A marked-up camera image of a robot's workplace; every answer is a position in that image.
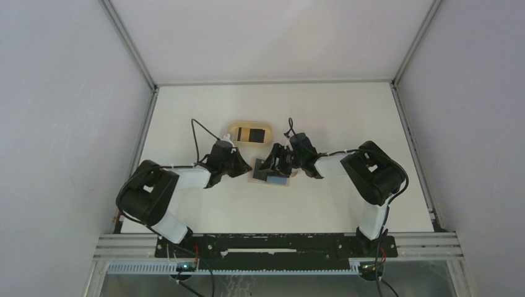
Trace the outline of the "grey card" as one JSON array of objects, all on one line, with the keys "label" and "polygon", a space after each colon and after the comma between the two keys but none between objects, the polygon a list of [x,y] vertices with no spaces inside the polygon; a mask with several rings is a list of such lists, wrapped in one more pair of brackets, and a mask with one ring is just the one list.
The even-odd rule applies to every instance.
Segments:
[{"label": "grey card", "polygon": [[271,167],[266,164],[265,160],[255,158],[251,177],[256,181],[266,182],[270,170]]}]

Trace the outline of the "beige card holder wallet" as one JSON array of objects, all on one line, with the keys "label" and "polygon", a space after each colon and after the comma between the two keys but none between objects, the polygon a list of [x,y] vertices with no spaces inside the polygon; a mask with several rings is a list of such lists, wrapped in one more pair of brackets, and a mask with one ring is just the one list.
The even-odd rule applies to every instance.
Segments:
[{"label": "beige card holder wallet", "polygon": [[[251,167],[253,169],[253,166],[254,166],[254,159],[256,157],[252,158],[251,160]],[[251,176],[252,176],[252,171],[250,171],[248,173],[248,177],[247,177],[247,182],[249,183],[254,183],[254,184],[265,184],[265,185],[269,185],[269,186],[289,186],[290,184],[290,180],[294,177],[296,177],[296,175],[298,174],[298,170],[292,170],[292,173],[289,177],[277,177],[277,176],[269,176],[267,178],[267,181],[266,182],[261,182],[261,181],[256,181],[255,179],[253,179]]]}]

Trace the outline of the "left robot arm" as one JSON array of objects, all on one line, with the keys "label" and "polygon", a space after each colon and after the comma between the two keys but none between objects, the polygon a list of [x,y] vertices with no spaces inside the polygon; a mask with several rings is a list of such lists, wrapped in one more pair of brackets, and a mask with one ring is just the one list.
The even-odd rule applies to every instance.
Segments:
[{"label": "left robot arm", "polygon": [[116,196],[119,212],[170,242],[170,250],[179,258],[188,257],[194,243],[190,227],[169,210],[176,191],[208,189],[223,176],[236,178],[252,170],[238,147],[229,140],[218,140],[203,161],[193,165],[159,165],[143,161],[123,184]]}]

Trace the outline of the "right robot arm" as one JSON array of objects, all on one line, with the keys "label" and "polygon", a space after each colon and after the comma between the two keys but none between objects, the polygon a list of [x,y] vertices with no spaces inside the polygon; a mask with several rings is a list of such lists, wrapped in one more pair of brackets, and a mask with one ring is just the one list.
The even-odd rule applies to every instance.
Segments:
[{"label": "right robot arm", "polygon": [[357,227],[361,236],[358,251],[365,257],[375,257],[382,250],[380,238],[386,231],[390,205],[409,185],[409,177],[398,162],[371,140],[355,149],[321,153],[302,132],[289,137],[285,145],[274,144],[258,166],[267,178],[289,178],[293,170],[302,170],[314,179],[348,176],[365,201]]}]

